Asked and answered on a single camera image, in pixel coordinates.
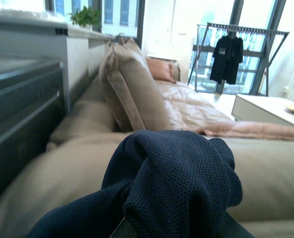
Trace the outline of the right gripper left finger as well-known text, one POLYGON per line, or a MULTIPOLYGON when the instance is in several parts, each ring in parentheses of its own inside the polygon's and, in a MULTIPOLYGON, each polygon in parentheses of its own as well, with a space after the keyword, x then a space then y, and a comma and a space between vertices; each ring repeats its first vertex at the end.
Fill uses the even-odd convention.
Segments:
POLYGON ((124 217, 111 234, 111 238, 137 238, 137 232, 127 218, 124 217))

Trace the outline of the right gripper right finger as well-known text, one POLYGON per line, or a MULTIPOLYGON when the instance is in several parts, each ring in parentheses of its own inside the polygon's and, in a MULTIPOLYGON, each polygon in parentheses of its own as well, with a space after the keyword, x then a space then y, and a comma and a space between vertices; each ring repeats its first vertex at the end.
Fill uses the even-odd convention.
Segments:
POLYGON ((228 212, 221 216, 221 225, 218 230, 219 238, 253 238, 254 236, 238 223, 228 212))

